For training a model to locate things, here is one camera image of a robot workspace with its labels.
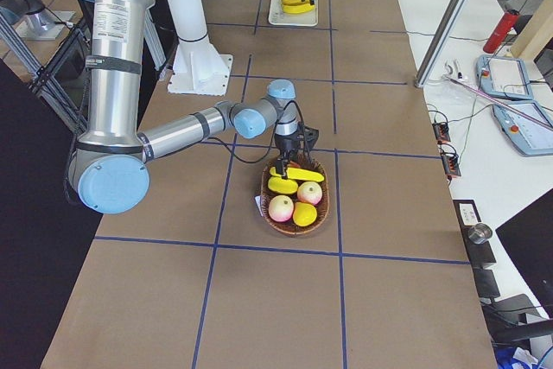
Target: white plate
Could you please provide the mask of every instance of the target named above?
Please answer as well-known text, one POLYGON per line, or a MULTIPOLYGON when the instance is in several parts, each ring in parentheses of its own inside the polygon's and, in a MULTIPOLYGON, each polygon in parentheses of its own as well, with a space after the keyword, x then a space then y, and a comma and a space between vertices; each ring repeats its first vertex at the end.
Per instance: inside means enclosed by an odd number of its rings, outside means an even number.
POLYGON ((280 0, 270 0, 269 23, 276 26, 315 26, 319 22, 319 4, 309 12, 291 15, 284 13, 280 0))

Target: basket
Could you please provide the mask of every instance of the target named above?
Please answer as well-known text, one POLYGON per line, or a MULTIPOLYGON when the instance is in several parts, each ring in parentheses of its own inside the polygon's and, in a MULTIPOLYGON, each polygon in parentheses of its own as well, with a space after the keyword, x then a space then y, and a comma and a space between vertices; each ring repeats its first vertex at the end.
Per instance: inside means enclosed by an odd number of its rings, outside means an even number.
MULTIPOLYGON (((261 213, 263 214, 265 220, 269 223, 269 225, 271 225, 274 229, 276 229, 277 231, 285 235, 295 237, 298 235, 305 235, 307 233, 310 233, 315 229, 317 229, 322 224, 322 222, 324 222, 325 218, 328 215, 329 193, 328 193, 327 173, 325 172, 325 169, 322 167, 322 165, 318 163, 314 158, 311 158, 311 162, 310 162, 306 156, 302 154, 298 155, 297 163, 302 167, 302 169, 319 172, 325 177, 325 180, 319 183, 322 189, 322 199, 316 206, 317 219, 315 220, 315 222, 313 222, 311 225, 308 225, 308 226, 298 226, 294 223, 292 219, 289 219, 286 222, 275 222, 269 216, 269 202, 278 194, 268 188, 267 181, 270 178, 269 170, 270 168, 275 166, 276 160, 277 159, 274 158, 271 161, 269 161, 265 166, 265 169, 261 175, 261 213)), ((297 202, 297 198, 295 196, 294 197, 290 196, 290 197, 294 202, 297 202)))

